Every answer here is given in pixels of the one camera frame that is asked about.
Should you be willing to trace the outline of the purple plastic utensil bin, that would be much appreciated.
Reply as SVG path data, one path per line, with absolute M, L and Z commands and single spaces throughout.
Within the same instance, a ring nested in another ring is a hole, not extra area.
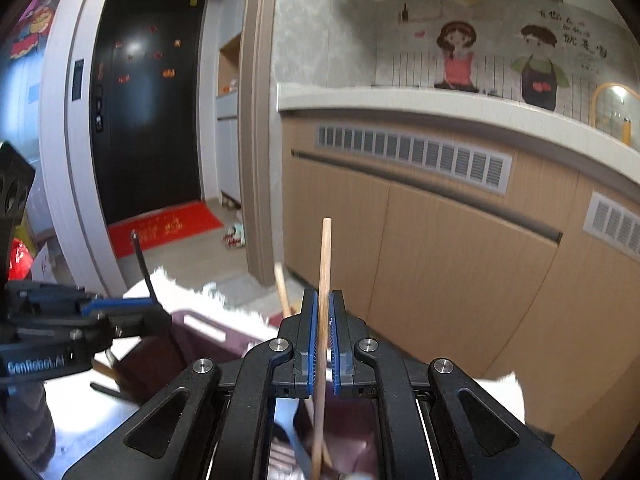
M 292 359 L 292 349 L 275 352 L 269 348 L 273 336 L 263 340 L 250 337 L 234 330 L 228 330 L 233 342 L 254 344 L 244 353 L 233 350 L 225 342 L 214 341 L 198 328 L 186 324 L 194 318 L 206 326 L 219 325 L 195 312 L 179 311 L 171 315 L 171 328 L 186 358 L 186 365 L 179 361 L 166 335 L 144 338 L 126 354 L 117 367 L 136 398 L 149 401 L 154 394 L 178 377 L 187 366 L 198 359 L 210 359 L 220 373 L 218 388 L 233 390 L 241 386 L 245 406 L 239 417 L 229 416 L 228 422 L 246 425 L 253 419 L 249 410 L 261 408 L 268 411 L 267 400 L 281 398 L 270 384 L 273 373 L 280 364 Z M 333 387 L 326 387 L 326 411 L 324 412 L 324 440 L 328 446 L 332 470 L 347 479 L 378 478 L 378 449 L 376 448 L 373 402 L 366 399 L 341 399 L 333 393 Z

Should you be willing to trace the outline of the black-handled fork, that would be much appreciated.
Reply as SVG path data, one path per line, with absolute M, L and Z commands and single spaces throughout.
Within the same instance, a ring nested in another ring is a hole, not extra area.
M 134 398 L 129 394 L 127 394 L 126 392 L 105 387 L 104 385 L 98 384 L 97 382 L 90 382 L 90 388 L 98 393 L 105 394 L 106 396 L 110 396 L 111 398 L 114 398 L 117 400 L 129 402 L 132 404 L 137 403 L 137 401 L 134 400 Z

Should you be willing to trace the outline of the black-handled dark spoon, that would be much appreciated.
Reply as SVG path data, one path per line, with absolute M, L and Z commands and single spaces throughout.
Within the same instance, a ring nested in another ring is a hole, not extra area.
M 152 284 L 151 275 L 149 274 L 148 266 L 146 265 L 145 258 L 142 252 L 139 235 L 136 230 L 132 230 L 130 232 L 130 242 L 132 248 L 134 248 L 134 255 L 136 256 L 138 267 L 142 274 L 143 281 L 145 282 L 146 288 L 148 289 L 149 295 L 154 302 L 158 302 L 155 289 Z M 179 347 L 178 340 L 175 338 L 174 333 L 170 330 L 167 334 L 167 337 L 171 343 L 171 347 L 174 348 L 179 361 L 182 365 L 186 365 L 186 358 L 182 350 Z

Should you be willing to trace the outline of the grey vent grille right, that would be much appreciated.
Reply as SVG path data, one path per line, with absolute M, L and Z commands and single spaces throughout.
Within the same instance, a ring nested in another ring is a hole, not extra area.
M 619 252 L 639 259 L 639 217 L 601 193 L 592 192 L 582 229 Z

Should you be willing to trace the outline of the grey-blue plastic spoon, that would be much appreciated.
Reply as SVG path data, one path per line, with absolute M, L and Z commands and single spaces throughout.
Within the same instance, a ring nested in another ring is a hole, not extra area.
M 298 399 L 278 399 L 274 409 L 273 422 L 279 426 L 292 446 L 297 465 L 306 479 L 311 478 L 311 458 L 295 430 L 294 418 L 299 406 Z

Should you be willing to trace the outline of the red and yellow bag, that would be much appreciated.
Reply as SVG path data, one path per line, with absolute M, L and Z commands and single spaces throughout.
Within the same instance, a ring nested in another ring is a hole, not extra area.
M 9 256 L 10 281 L 21 281 L 28 277 L 37 253 L 27 229 L 20 224 L 15 228 Z

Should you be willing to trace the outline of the wooden kitchen cabinet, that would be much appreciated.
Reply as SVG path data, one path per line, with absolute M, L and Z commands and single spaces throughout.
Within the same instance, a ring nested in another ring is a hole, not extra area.
M 318 148 L 320 125 L 425 134 L 512 156 L 501 195 L 399 162 Z M 416 358 L 512 372 L 526 418 L 586 478 L 639 426 L 639 259 L 586 233 L 593 191 L 639 217 L 639 185 L 498 128 L 418 115 L 282 118 L 286 265 L 318 278 L 333 221 L 332 284 Z

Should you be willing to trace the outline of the black entrance door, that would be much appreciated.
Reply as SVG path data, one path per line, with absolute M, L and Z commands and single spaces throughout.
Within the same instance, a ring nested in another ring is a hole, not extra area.
M 201 196 L 198 47 L 206 0 L 106 0 L 91 72 L 91 147 L 114 224 Z

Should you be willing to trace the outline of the cartoon couple wall sticker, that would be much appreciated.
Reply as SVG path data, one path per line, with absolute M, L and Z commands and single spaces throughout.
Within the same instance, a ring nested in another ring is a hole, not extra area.
M 396 86 L 482 94 L 570 116 L 589 104 L 608 56 L 583 22 L 558 10 L 536 18 L 413 18 L 402 9 L 398 36 L 390 55 Z

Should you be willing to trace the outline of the grey vent grille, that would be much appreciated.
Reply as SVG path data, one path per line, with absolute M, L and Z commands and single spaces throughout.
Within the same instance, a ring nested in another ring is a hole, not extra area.
M 639 217 L 601 193 L 592 192 L 582 229 L 619 252 L 639 259 Z
M 318 148 L 399 162 L 504 195 L 512 156 L 460 141 L 355 126 L 320 125 Z

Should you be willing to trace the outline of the white kitchen countertop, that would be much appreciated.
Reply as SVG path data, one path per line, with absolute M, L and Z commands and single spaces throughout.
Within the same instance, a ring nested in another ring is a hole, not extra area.
M 567 152 L 579 170 L 602 169 L 639 184 L 637 151 L 582 122 L 520 102 L 431 89 L 278 84 L 277 110 L 376 110 L 470 122 L 548 146 L 553 155 Z

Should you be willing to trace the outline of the round yellow-framed mirror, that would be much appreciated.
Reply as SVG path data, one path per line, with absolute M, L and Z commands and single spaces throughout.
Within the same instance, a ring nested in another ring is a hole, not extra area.
M 639 149 L 639 92 L 616 82 L 606 82 L 594 90 L 589 103 L 589 125 Z

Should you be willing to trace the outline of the wooden chopstick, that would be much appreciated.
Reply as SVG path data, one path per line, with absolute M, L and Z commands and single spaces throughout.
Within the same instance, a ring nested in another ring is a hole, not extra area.
M 276 262 L 274 264 L 274 277 L 276 278 L 276 286 L 283 317 L 289 318 L 293 315 L 293 309 L 290 305 L 290 302 L 288 301 L 288 291 L 286 290 L 283 266 L 280 262 Z M 323 463 L 326 464 L 326 466 L 330 468 L 333 467 L 331 455 L 329 453 L 328 446 L 326 445 L 326 441 L 322 441 L 322 460 Z
M 329 341 L 329 294 L 331 283 L 332 219 L 322 220 L 318 287 L 317 376 L 314 385 L 314 437 L 311 448 L 311 479 L 320 480 L 323 464 L 324 410 L 326 409 L 326 350 Z

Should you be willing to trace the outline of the wooden spoon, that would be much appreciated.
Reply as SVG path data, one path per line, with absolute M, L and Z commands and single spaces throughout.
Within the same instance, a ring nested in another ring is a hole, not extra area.
M 119 374 L 114 370 L 114 368 L 111 368 L 96 359 L 91 360 L 91 365 L 97 373 L 114 380 L 114 382 L 119 382 Z

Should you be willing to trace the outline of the grey vent grille left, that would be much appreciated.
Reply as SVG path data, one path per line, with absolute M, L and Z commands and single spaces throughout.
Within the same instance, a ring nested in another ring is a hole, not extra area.
M 320 125 L 318 148 L 399 162 L 504 195 L 512 156 L 460 141 L 355 126 Z

